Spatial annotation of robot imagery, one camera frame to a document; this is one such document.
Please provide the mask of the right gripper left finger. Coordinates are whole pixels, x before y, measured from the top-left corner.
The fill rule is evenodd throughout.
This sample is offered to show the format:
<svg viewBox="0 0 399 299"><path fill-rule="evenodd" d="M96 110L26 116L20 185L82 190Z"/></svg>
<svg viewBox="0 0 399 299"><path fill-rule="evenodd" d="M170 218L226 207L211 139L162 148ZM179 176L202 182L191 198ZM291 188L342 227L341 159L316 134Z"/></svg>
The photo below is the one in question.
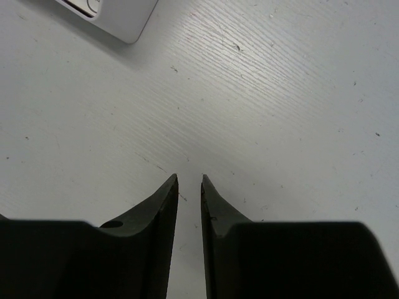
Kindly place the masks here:
<svg viewBox="0 0 399 299"><path fill-rule="evenodd" d="M165 298L177 208L173 174L99 227L2 217L1 297Z"/></svg>

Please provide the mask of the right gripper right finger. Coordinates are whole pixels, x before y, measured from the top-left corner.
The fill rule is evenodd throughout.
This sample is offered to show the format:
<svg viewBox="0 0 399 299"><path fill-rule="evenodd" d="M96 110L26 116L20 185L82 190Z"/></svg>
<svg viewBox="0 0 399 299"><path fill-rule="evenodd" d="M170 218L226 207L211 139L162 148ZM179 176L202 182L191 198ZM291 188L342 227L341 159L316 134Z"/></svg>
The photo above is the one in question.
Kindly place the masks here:
<svg viewBox="0 0 399 299"><path fill-rule="evenodd" d="M201 223L208 298L397 298L398 284L360 222L254 222L207 176Z"/></svg>

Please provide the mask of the pink white eraser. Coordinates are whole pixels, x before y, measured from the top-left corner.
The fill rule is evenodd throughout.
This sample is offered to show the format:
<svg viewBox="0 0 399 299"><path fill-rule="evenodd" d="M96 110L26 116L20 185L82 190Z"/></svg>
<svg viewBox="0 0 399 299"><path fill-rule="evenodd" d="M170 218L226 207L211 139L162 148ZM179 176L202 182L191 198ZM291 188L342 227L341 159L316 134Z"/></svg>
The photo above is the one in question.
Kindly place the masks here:
<svg viewBox="0 0 399 299"><path fill-rule="evenodd" d="M86 21L92 22L103 3L102 0L62 0L62 4Z"/></svg>

